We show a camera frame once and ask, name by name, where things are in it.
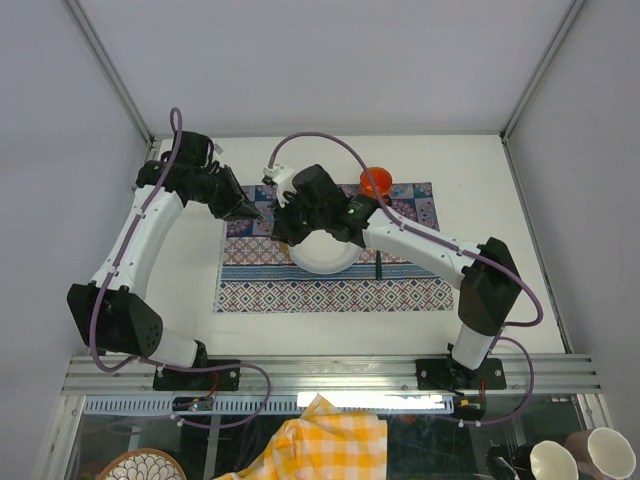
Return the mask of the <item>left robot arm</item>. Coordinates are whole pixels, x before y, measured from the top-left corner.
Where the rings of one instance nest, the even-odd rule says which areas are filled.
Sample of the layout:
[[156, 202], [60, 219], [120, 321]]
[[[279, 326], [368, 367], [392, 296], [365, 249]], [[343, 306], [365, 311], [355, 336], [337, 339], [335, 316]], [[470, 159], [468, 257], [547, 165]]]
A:
[[107, 259], [86, 284], [73, 284], [67, 303], [96, 366], [122, 353], [156, 366], [186, 388], [214, 389], [220, 379], [204, 344], [171, 331], [146, 301], [148, 282], [164, 240], [189, 203], [226, 222], [255, 220], [260, 212], [209, 137], [177, 131], [172, 147], [138, 172], [134, 202]]

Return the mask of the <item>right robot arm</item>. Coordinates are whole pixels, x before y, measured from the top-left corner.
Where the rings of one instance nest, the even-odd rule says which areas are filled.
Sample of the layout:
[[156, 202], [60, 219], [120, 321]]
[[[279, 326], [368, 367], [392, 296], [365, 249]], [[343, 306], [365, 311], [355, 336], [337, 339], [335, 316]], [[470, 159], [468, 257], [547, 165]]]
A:
[[417, 265], [457, 289], [462, 326], [446, 359], [428, 369], [427, 381], [456, 393], [489, 384], [483, 363], [522, 290], [504, 242], [458, 241], [391, 211], [385, 202], [362, 194], [347, 197], [320, 165], [299, 171], [267, 166], [263, 182], [276, 192], [271, 237], [287, 245], [302, 269], [338, 273], [369, 248]]

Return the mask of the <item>white blue-rimmed bowl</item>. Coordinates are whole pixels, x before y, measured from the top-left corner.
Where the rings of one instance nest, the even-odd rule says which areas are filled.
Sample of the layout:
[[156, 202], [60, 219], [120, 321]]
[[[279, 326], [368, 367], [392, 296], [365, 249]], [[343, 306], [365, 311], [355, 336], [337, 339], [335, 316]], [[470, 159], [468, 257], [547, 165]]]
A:
[[340, 242], [324, 230], [316, 230], [300, 244], [289, 246], [288, 251], [298, 267], [314, 274], [329, 275], [356, 263], [363, 248], [350, 242]]

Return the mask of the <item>patterned placemat cloth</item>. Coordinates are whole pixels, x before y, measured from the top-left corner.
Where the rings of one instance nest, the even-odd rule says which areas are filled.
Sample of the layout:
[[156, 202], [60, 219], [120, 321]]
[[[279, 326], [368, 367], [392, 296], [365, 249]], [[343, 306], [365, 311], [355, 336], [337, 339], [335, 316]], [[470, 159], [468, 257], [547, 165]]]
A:
[[320, 312], [450, 311], [452, 288], [432, 272], [399, 256], [382, 253], [383, 280], [375, 278], [375, 251], [335, 274], [298, 267], [269, 237], [273, 229], [273, 188], [244, 189], [261, 212], [258, 220], [227, 224], [214, 312], [270, 314]]

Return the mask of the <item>gold knife green handle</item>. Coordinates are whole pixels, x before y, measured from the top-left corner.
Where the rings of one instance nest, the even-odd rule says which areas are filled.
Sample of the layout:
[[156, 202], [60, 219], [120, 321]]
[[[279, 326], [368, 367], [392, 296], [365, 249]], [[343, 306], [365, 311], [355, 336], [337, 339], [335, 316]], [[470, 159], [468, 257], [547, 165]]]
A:
[[378, 281], [383, 280], [382, 253], [376, 250], [375, 255], [375, 278]]

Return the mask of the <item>orange mug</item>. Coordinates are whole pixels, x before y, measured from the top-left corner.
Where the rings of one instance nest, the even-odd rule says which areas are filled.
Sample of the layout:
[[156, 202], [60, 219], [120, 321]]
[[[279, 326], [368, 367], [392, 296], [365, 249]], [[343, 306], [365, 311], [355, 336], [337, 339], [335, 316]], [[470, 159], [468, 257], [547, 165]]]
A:
[[371, 198], [377, 190], [382, 197], [389, 196], [393, 187], [391, 174], [381, 167], [370, 167], [360, 175], [359, 193]]

